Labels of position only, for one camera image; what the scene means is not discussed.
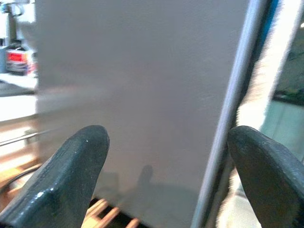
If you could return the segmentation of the red printed food package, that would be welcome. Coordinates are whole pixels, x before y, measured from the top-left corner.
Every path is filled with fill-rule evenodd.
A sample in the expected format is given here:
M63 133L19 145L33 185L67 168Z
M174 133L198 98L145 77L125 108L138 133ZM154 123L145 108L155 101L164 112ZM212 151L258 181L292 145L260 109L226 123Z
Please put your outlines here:
M6 50L6 70L18 76L35 73L37 70L35 54L33 51L22 47L8 48Z

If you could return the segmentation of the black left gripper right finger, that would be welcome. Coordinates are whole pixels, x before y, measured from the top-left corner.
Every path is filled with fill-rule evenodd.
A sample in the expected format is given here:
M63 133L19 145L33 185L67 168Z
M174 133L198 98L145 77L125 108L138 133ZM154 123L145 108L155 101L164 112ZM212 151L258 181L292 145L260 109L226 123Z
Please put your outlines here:
M304 228L304 165L249 126L228 132L228 151L262 228Z

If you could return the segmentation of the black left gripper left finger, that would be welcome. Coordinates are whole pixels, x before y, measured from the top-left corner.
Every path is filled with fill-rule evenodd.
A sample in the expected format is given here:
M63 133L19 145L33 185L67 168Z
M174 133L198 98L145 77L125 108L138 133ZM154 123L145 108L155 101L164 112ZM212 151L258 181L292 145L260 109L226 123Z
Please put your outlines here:
M76 132L0 212L0 228L81 228L109 147L103 126Z

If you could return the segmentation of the beige kitchen cabinet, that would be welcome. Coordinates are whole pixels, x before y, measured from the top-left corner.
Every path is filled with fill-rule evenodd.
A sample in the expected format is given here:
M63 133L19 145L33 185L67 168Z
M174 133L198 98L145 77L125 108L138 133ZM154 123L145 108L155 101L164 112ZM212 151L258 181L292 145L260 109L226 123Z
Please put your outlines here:
M0 121L0 142L38 132L36 114ZM0 147L0 173L10 169L25 169L39 161L38 136Z

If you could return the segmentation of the mini fridge door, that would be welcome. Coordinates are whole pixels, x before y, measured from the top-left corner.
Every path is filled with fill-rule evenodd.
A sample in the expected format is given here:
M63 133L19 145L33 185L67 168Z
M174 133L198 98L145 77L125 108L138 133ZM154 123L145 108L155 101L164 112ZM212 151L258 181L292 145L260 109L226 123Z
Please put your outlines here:
M103 125L95 195L152 228L199 228L267 0L36 0L47 160Z

